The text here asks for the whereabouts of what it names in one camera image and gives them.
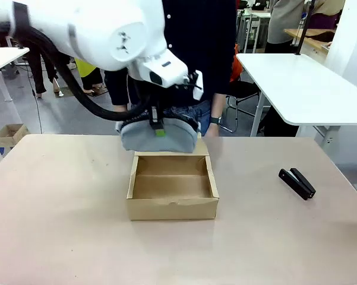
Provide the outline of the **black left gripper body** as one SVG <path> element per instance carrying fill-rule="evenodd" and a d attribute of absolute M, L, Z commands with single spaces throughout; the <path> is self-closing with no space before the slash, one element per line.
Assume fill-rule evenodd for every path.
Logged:
<path fill-rule="evenodd" d="M 165 88 L 147 81 L 135 80 L 135 90 L 138 97 L 136 109 L 148 109 L 149 106 L 155 106 L 159 109 L 167 108 Z"/>

